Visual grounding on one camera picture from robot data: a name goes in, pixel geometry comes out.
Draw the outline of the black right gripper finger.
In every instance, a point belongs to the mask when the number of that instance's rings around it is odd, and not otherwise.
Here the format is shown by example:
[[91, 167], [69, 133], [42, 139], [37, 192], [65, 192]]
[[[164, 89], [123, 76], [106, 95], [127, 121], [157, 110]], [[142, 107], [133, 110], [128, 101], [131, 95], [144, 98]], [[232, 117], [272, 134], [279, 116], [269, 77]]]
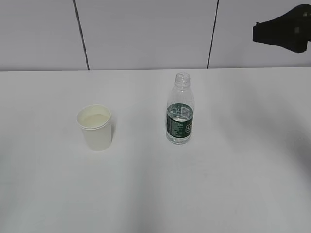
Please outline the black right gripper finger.
[[304, 53], [311, 41], [311, 6], [301, 4], [282, 16], [253, 26], [254, 42]]

